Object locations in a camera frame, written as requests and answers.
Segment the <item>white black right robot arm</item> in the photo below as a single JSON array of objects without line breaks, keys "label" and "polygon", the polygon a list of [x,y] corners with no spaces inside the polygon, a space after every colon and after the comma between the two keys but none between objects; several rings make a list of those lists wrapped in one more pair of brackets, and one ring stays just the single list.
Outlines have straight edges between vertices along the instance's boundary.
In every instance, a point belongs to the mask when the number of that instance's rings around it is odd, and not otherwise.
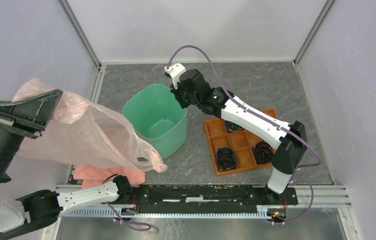
[{"label": "white black right robot arm", "polygon": [[170,92],[181,108],[196,106],[206,115],[237,124],[276,150],[264,196],[271,204],[283,200],[288,182],[307,150],[304,125],[268,116],[222,87],[211,88],[197,69],[187,70],[178,63],[164,70],[166,77],[172,80]]}]

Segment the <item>translucent pink trash bag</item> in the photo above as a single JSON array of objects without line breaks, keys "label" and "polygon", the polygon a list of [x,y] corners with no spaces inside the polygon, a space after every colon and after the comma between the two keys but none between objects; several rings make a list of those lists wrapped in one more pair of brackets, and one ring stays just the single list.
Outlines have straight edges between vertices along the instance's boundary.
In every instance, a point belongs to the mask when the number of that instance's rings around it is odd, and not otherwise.
[{"label": "translucent pink trash bag", "polygon": [[37,139],[24,139],[17,154],[103,169],[167,170],[158,151],[136,134],[121,113],[67,90],[46,130]]}]

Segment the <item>green plastic trash bin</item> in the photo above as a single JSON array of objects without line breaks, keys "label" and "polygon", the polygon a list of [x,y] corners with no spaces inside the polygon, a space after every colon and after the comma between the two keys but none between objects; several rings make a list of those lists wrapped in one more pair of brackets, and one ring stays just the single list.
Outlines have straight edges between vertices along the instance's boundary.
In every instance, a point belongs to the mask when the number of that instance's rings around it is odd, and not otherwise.
[{"label": "green plastic trash bin", "polygon": [[137,135],[166,159],[186,141],[188,112],[181,108],[170,89],[152,84],[134,95],[123,107],[123,115]]}]

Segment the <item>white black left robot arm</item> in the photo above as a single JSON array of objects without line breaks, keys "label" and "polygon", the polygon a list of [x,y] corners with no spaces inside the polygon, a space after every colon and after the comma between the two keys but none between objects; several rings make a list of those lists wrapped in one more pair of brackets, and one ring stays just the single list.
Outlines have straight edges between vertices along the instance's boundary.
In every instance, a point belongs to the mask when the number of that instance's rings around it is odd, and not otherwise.
[{"label": "white black left robot arm", "polygon": [[133,190],[122,175],[82,190],[59,193],[45,174],[40,179],[22,169],[12,182],[12,161],[27,139],[37,139],[50,123],[63,92],[53,89],[18,101],[0,100],[0,239],[9,240],[54,224],[66,214],[96,204],[128,203]]}]

